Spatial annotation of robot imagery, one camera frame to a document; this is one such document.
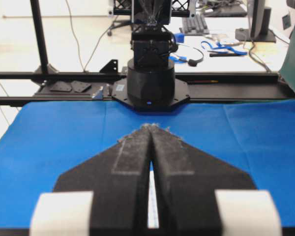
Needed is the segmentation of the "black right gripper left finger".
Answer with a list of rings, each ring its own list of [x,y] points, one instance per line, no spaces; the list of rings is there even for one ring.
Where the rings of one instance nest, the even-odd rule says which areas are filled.
[[[142,236],[147,227],[150,130],[62,173],[40,195],[32,236]]]

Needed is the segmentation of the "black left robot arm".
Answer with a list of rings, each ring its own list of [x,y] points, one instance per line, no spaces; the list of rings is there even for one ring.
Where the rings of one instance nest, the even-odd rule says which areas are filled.
[[[171,109],[190,99],[187,83],[176,78],[169,58],[178,50],[173,34],[164,27],[171,16],[170,0],[132,1],[131,20],[137,26],[130,41],[134,56],[126,78],[114,83],[112,98],[146,111]]]

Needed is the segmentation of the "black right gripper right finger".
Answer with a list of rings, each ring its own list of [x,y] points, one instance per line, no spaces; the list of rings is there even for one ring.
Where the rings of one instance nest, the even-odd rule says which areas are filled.
[[[155,125],[150,128],[159,192],[178,236],[280,236],[281,221],[251,176]]]

